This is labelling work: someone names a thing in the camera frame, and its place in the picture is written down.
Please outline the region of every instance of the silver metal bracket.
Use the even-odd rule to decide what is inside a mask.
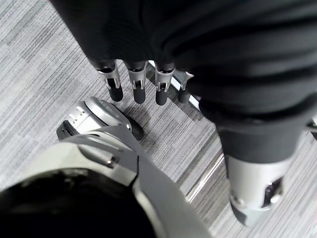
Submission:
[[[119,70],[116,62],[114,62],[114,70],[111,72],[103,72],[101,70],[98,70],[99,74],[101,75],[102,79],[106,83],[106,86],[108,89],[111,89],[111,82],[109,81],[112,79],[114,81],[115,87],[120,87],[120,75]]]
[[[132,84],[133,89],[137,89],[137,82],[140,82],[140,87],[141,89],[145,88],[145,79],[146,79],[146,67],[147,67],[147,62],[144,65],[144,68],[141,71],[132,71],[128,70],[129,76],[130,76],[130,82]]]
[[[155,85],[158,92],[160,92],[162,84],[165,84],[164,92],[168,91],[174,71],[175,70],[169,73],[162,73],[155,68]]]

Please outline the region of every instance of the gray carpet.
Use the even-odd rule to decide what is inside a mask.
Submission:
[[[154,163],[184,194],[191,194],[221,157],[214,125],[190,105],[155,103],[154,73],[148,66],[147,99],[133,101],[118,61],[124,99],[116,105],[144,127],[141,142]],[[104,83],[52,6],[44,0],[0,4],[0,188],[18,180],[32,159],[57,142],[56,128],[69,108],[89,96],[109,99]],[[317,237],[317,143],[303,133],[286,178],[287,195],[254,229],[242,227],[228,205],[228,182],[220,163],[192,200],[214,237]]]

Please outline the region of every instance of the black fabric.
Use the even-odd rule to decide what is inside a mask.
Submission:
[[[276,148],[288,147],[276,159],[287,157],[299,131],[316,112],[316,103],[305,103],[316,100],[316,0],[51,2],[93,65],[108,59],[156,60],[191,71],[195,77],[187,88],[202,97],[200,108],[216,123],[227,154],[233,153],[226,149],[232,144],[228,141],[249,137],[239,145],[245,150],[254,135],[250,128],[258,127],[257,140],[274,139]],[[294,112],[296,123],[281,126],[284,136],[277,139],[273,129],[288,125],[290,110],[301,106],[300,113]],[[258,117],[276,114],[279,123],[262,120],[266,130],[263,123],[258,126]],[[237,135],[235,126],[241,121],[247,123]],[[240,152],[239,159],[250,157],[248,151]]]
[[[87,169],[38,174],[2,191],[0,222],[10,237],[156,237],[131,188]]]

